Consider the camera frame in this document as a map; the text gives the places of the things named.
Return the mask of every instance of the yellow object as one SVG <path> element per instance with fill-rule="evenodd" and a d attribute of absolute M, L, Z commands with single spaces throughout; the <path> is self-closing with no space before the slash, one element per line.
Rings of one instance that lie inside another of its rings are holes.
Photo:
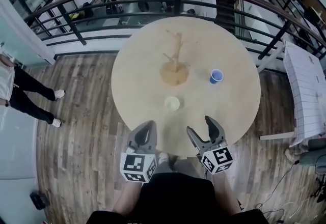
<path fill-rule="evenodd" d="M 72 15 L 71 19 L 76 19 L 79 17 L 79 15 L 80 15 L 80 13 L 75 13 Z"/>

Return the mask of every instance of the blue cup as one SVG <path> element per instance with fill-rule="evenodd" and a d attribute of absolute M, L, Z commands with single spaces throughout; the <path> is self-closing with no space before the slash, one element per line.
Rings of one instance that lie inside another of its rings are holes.
<path fill-rule="evenodd" d="M 213 69 L 209 81 L 211 83 L 217 83 L 217 82 L 221 82 L 223 78 L 224 78 L 224 74 L 221 70 Z"/>

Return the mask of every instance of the cable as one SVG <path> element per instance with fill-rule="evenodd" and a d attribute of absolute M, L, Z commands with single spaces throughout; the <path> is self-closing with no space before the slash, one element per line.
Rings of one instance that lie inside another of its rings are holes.
<path fill-rule="evenodd" d="M 318 159 L 316 160 L 316 163 L 315 163 L 315 174 L 318 174 L 318 173 L 316 172 L 317 161 L 318 161 L 321 157 L 323 157 L 323 156 L 326 156 L 326 154 L 320 155 L 320 156 L 318 157 Z"/>
<path fill-rule="evenodd" d="M 276 210 L 278 210 L 279 208 L 283 208 L 285 205 L 290 204 L 290 203 L 293 204 L 292 207 L 291 207 L 291 209 L 292 209 L 292 208 L 294 207 L 294 202 L 287 202 L 287 203 L 283 204 L 283 205 L 280 206 L 280 207 L 274 208 L 273 211 L 276 211 Z"/>
<path fill-rule="evenodd" d="M 271 195 L 269 196 L 269 198 L 268 198 L 265 202 L 263 202 L 263 203 L 258 203 L 258 204 L 256 205 L 256 209 L 260 209 L 260 210 L 263 209 L 263 205 L 264 205 L 267 201 L 269 201 L 269 199 L 273 196 L 273 194 L 274 194 L 276 188 L 280 185 L 280 183 L 281 183 L 281 181 L 283 180 L 283 178 L 285 177 L 285 175 L 287 175 L 287 174 L 292 170 L 293 166 L 296 165 L 296 164 L 298 164 L 298 163 L 299 163 L 299 161 L 297 160 L 297 161 L 294 162 L 294 164 L 292 164 L 291 168 L 290 168 L 290 169 L 289 169 L 289 170 L 288 170 L 288 171 L 283 175 L 283 177 L 280 179 L 280 181 L 278 182 L 278 184 L 275 186 L 275 189 L 272 191 L 272 193 L 271 193 Z"/>
<path fill-rule="evenodd" d="M 284 209 L 279 209 L 279 210 L 270 210 L 270 211 L 266 211 L 266 212 L 264 212 L 263 214 L 270 213 L 270 215 L 271 215 L 273 212 L 278 212 L 278 211 L 280 211 L 280 210 L 283 210 L 283 215 L 282 215 L 282 217 L 283 217 L 283 216 L 284 216 L 284 213 L 285 213 L 285 210 L 284 210 Z"/>
<path fill-rule="evenodd" d="M 291 216 L 289 216 L 289 218 L 292 218 L 294 215 L 296 215 L 296 213 L 297 213 L 297 212 L 301 209 L 301 207 L 304 205 L 305 201 L 308 201 L 308 200 L 309 200 L 309 198 L 305 199 L 305 200 L 302 202 L 301 206 L 298 207 L 298 209 L 296 210 L 296 212 L 293 213 Z M 306 206 L 306 214 L 307 214 L 307 217 L 309 218 L 309 215 L 308 215 L 308 204 L 307 204 L 307 206 Z"/>

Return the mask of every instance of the round table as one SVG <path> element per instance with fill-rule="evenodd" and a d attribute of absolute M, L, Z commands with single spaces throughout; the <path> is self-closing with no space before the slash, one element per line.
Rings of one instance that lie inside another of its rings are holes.
<path fill-rule="evenodd" d="M 185 83 L 171 86 L 162 81 L 160 69 L 175 49 L 173 34 L 184 41 L 180 62 L 187 65 Z M 224 80 L 209 82 L 212 69 L 220 69 Z M 134 33 L 119 51 L 112 71 L 112 94 L 117 110 L 131 129 L 154 120 L 157 149 L 178 156 L 195 156 L 186 134 L 193 128 L 208 140 L 205 116 L 224 128 L 228 145 L 238 141 L 255 119 L 260 101 L 260 81 L 246 48 L 222 27 L 193 17 L 171 17 L 150 23 Z M 168 111 L 169 96 L 180 100 L 180 108 Z"/>

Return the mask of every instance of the shoe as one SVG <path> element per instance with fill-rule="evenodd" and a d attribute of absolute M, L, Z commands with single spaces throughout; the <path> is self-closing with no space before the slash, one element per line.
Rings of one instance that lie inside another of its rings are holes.
<path fill-rule="evenodd" d="M 59 119 L 54 119 L 52 125 L 56 128 L 59 128 L 61 126 L 61 121 Z"/>
<path fill-rule="evenodd" d="M 289 149 L 285 150 L 285 156 L 292 163 L 295 163 L 297 160 L 300 160 L 300 155 L 295 155 Z"/>
<path fill-rule="evenodd" d="M 158 164 L 161 164 L 163 162 L 169 163 L 169 155 L 167 153 L 161 152 L 158 156 Z"/>
<path fill-rule="evenodd" d="M 308 152 L 308 145 L 298 144 L 300 153 L 306 153 Z"/>
<path fill-rule="evenodd" d="M 56 99 L 63 98 L 64 96 L 65 96 L 65 91 L 64 90 L 60 89 L 60 90 L 55 91 Z"/>

